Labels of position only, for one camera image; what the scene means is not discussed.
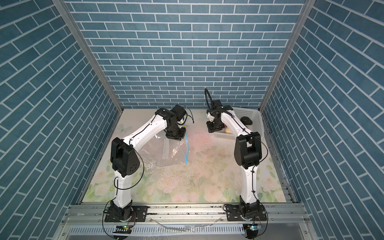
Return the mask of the clear zip top bag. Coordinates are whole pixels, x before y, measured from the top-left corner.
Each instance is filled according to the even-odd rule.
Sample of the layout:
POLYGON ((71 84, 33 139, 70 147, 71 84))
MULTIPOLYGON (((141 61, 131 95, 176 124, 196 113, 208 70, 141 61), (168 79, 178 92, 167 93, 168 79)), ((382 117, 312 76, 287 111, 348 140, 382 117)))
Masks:
POLYGON ((144 163, 151 167, 186 165, 189 158, 189 140, 171 140, 164 132, 152 137, 139 151, 144 163))

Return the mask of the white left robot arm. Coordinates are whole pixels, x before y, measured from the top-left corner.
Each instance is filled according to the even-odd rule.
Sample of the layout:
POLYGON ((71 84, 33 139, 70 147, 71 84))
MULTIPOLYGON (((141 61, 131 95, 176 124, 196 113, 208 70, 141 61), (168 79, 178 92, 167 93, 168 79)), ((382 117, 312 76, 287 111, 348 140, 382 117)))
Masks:
POLYGON ((161 131, 165 132, 168 139, 181 141, 186 135, 183 124, 187 118, 188 114, 181 105, 175 105, 171 110, 160 108, 149 121, 129 136, 113 139, 111 163, 117 190, 113 205, 118 210, 126 209, 132 203, 131 189, 135 186, 132 184, 133 174, 143 161, 139 155, 140 149, 161 131))

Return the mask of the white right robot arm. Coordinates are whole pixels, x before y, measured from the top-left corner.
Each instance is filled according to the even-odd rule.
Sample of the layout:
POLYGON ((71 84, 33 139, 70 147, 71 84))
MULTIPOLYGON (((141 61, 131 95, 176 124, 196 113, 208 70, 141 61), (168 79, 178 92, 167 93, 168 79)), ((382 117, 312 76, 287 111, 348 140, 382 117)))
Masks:
POLYGON ((262 138, 251 131, 236 116, 233 110, 207 110, 209 133, 218 132, 224 127, 235 136, 234 158, 242 173, 240 212, 244 219, 264 220, 265 210, 257 197, 257 170, 262 160, 262 138))

